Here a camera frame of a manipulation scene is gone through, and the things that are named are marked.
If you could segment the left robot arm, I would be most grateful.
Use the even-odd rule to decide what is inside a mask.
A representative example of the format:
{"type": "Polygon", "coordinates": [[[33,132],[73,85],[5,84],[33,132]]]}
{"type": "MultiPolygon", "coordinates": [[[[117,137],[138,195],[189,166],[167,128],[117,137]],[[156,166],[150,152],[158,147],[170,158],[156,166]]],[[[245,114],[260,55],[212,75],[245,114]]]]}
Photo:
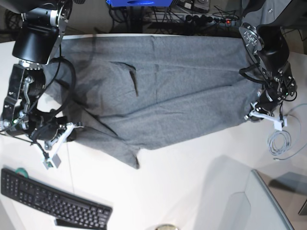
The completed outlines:
{"type": "Polygon", "coordinates": [[[288,61],[290,51],[281,29],[293,26],[307,12],[305,0],[248,0],[243,7],[239,32],[252,59],[239,73],[261,84],[258,99],[251,103],[246,120],[269,120],[276,130],[286,126],[286,118],[273,114],[288,98],[296,95],[297,83],[288,61]]]}

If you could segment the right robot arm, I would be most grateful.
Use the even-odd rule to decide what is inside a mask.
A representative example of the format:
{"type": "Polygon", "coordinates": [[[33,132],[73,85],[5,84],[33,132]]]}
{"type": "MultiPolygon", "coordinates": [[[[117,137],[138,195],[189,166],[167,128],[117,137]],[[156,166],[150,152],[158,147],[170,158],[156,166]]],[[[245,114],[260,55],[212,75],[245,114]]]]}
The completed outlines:
{"type": "Polygon", "coordinates": [[[17,137],[26,135],[31,144],[39,145],[46,168],[61,164],[58,150],[74,129],[81,124],[69,122],[58,114],[67,106],[76,86],[76,72],[71,62],[61,54],[61,42],[71,15],[71,0],[3,0],[1,6],[20,14],[22,26],[12,54],[19,62],[12,68],[9,87],[0,116],[1,133],[17,137]],[[65,64],[71,72],[67,98],[60,108],[40,111],[37,104],[51,86],[43,67],[65,64]]]}

